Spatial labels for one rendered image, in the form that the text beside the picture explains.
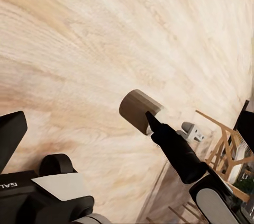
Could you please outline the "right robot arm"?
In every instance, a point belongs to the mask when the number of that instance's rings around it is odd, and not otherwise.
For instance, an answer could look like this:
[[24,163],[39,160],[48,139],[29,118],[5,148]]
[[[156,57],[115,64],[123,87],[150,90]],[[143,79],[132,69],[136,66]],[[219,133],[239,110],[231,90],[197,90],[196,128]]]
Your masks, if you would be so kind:
[[183,122],[182,130],[160,123],[150,111],[146,113],[153,135],[184,184],[197,181],[190,190],[195,206],[208,224],[254,224],[254,218],[241,204],[229,207],[233,191],[212,166],[200,161],[189,145],[193,140],[202,142],[205,133],[194,123]]

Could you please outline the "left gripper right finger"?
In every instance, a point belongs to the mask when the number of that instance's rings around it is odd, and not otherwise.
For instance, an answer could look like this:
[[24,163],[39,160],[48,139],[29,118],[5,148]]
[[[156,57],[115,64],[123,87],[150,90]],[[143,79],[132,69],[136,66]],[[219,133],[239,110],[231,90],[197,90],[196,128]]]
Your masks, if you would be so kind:
[[237,132],[245,139],[254,153],[254,112],[241,111],[237,124]]

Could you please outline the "pillar candle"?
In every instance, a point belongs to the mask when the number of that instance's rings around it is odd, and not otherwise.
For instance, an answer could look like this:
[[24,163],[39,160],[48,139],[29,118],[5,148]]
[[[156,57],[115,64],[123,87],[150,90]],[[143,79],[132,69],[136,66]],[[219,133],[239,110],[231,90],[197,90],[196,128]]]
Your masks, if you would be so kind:
[[168,114],[167,108],[139,89],[135,89],[128,93],[119,107],[120,116],[128,120],[144,135],[151,136],[154,132],[152,132],[146,116],[148,111],[150,111],[160,123],[165,122]]

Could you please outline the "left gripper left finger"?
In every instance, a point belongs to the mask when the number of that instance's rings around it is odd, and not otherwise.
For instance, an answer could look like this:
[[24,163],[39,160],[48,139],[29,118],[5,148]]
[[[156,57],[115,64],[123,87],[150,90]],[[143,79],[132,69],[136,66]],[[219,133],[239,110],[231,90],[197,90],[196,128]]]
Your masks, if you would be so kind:
[[23,111],[0,117],[0,174],[27,131],[28,125]]

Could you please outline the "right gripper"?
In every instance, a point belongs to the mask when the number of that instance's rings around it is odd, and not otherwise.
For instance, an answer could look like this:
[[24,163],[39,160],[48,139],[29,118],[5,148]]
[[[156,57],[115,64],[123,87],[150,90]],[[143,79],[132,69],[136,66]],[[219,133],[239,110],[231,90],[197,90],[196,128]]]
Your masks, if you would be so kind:
[[188,142],[179,135],[170,125],[160,123],[150,111],[146,113],[148,122],[153,135],[152,140],[160,145],[168,157],[171,166],[174,166],[176,161],[187,153],[195,153]]

